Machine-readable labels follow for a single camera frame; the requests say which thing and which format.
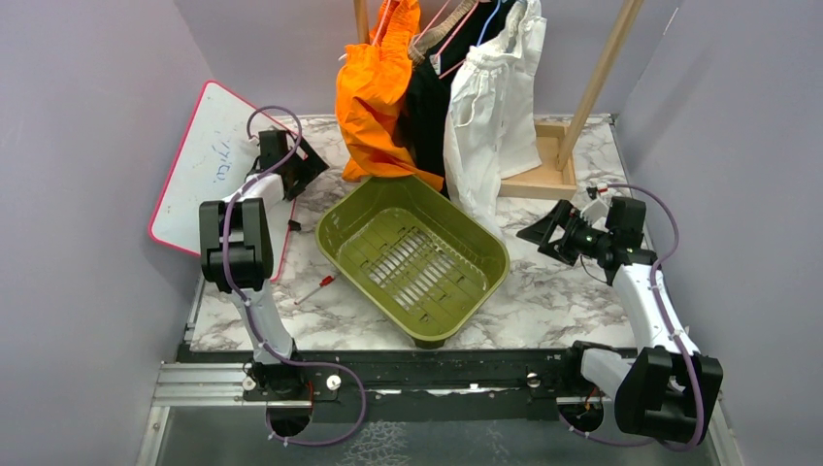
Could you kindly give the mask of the olive green plastic basket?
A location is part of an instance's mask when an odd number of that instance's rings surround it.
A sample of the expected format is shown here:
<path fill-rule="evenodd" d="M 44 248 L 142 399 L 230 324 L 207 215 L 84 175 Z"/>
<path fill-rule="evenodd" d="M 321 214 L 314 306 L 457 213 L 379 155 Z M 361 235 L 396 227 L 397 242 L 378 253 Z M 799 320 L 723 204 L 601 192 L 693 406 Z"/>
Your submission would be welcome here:
<path fill-rule="evenodd" d="M 315 239 L 423 350 L 442 347 L 510 272 L 505 243 L 417 177 L 364 181 L 321 217 Z"/>

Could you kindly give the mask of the white shorts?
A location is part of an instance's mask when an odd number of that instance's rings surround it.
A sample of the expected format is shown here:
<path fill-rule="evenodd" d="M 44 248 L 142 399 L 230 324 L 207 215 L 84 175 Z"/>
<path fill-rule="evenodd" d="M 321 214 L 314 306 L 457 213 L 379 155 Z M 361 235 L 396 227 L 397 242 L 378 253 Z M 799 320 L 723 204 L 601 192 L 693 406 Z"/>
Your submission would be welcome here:
<path fill-rule="evenodd" d="M 504 179 L 542 163 L 534 86 L 546 19 L 539 1 L 516 1 L 503 29 L 470 46 L 454 72 L 444 122 L 444 171 L 450 200 L 491 234 Z"/>

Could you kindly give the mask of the blue wire hanger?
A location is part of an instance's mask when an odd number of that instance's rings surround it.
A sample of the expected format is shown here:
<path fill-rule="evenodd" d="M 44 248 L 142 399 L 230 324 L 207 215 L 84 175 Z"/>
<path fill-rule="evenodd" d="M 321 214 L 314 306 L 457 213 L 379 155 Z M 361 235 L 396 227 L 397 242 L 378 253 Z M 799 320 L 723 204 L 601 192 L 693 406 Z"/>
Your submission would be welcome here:
<path fill-rule="evenodd" d="M 489 10 L 489 13 L 486 16 L 483 26 L 481 27 L 480 32 L 477 36 L 477 41 L 475 43 L 476 47 L 479 47 L 484 42 L 484 38 L 486 36 L 486 33 L 488 32 L 490 24 L 493 22 L 497 14 L 499 14 L 500 10 L 502 9 L 503 1 L 495 0 L 493 1 L 493 4 L 494 8 Z"/>

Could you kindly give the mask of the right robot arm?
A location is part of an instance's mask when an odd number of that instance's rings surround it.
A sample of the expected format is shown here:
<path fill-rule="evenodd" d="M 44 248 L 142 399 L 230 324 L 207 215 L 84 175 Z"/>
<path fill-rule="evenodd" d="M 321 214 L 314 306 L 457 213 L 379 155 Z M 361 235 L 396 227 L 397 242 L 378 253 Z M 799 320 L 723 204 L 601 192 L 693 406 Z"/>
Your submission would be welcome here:
<path fill-rule="evenodd" d="M 600 388 L 625 434 L 695 447 L 708 431 L 724 371 L 680 323 L 658 255 L 642 245 L 645 214 L 645 203 L 631 197 L 596 198 L 583 209 L 561 200 L 516 236 L 569 266 L 594 260 L 630 321 L 634 360 L 608 346 L 576 343 L 578 358 L 559 372 L 562 386 L 574 395 Z"/>

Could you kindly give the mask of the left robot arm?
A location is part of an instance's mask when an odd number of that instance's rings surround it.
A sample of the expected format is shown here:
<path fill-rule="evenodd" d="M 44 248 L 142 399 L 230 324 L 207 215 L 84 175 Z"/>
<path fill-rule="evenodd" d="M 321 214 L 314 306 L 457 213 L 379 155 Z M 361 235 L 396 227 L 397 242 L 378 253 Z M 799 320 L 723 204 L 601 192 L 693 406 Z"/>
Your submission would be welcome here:
<path fill-rule="evenodd" d="M 267 212 L 303 193 L 327 169 L 311 145 L 284 129 L 258 133 L 259 154 L 245 183 L 198 209 L 201 269 L 238 309 L 254 345 L 244 388 L 277 400 L 305 394 L 296 344 L 271 291 L 275 256 Z"/>

